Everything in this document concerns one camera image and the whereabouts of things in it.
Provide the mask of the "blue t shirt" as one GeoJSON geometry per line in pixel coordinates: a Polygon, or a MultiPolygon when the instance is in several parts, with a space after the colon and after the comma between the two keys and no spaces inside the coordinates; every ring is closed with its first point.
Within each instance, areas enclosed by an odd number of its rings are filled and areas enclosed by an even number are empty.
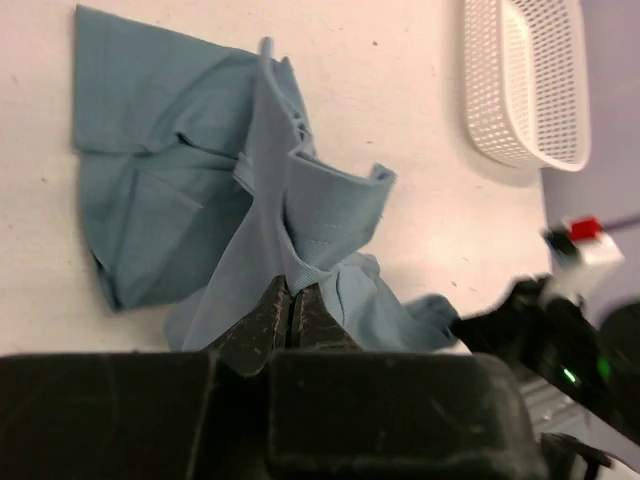
{"type": "Polygon", "coordinates": [[[84,5],[75,11],[79,210],[114,311],[169,304],[194,351],[251,312],[273,278],[315,285],[372,351],[460,349],[439,295],[402,303],[362,253],[394,185],[323,163],[288,58],[221,46],[84,5]]]}

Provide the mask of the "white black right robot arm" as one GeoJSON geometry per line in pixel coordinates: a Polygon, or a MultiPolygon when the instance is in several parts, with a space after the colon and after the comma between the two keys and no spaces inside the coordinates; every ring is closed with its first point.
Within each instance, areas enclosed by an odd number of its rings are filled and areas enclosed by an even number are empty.
{"type": "Polygon", "coordinates": [[[639,476],[639,300],[622,298],[590,323],[589,288],[561,274],[516,280],[493,308],[454,320],[451,333],[473,353],[515,372],[546,450],[568,436],[587,476],[604,466],[639,476]]]}

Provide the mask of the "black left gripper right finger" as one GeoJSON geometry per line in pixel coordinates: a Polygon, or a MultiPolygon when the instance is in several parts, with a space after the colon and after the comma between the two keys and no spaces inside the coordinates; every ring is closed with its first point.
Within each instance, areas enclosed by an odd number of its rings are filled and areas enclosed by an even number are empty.
{"type": "Polygon", "coordinates": [[[309,350],[359,350],[355,340],[325,306],[318,284],[295,298],[289,327],[289,347],[309,350]]]}

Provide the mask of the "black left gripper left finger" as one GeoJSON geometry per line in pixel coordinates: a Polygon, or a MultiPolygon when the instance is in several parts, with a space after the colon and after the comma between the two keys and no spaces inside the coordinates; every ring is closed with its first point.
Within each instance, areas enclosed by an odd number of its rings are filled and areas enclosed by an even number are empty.
{"type": "Polygon", "coordinates": [[[256,376],[272,352],[285,348],[290,337],[293,297],[284,276],[272,279],[255,308],[220,337],[209,350],[239,376],[256,376]]]}

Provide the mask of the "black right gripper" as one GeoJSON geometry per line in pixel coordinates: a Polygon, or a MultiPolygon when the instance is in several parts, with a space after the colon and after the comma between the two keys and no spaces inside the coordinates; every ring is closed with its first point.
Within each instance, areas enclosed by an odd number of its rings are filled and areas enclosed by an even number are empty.
{"type": "Polygon", "coordinates": [[[451,333],[474,353],[525,368],[616,430],[639,428],[639,302],[614,306],[600,328],[554,296],[551,278],[524,278],[496,308],[456,319],[451,333]]]}

